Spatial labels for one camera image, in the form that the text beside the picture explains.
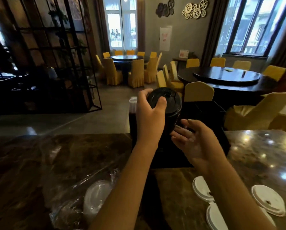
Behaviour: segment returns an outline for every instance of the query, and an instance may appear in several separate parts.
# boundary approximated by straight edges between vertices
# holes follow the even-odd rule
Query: tiled floor
[[[156,84],[145,88],[156,88]],[[3,115],[0,116],[0,136],[127,133],[128,100],[142,89],[100,83],[103,110],[87,114]]]

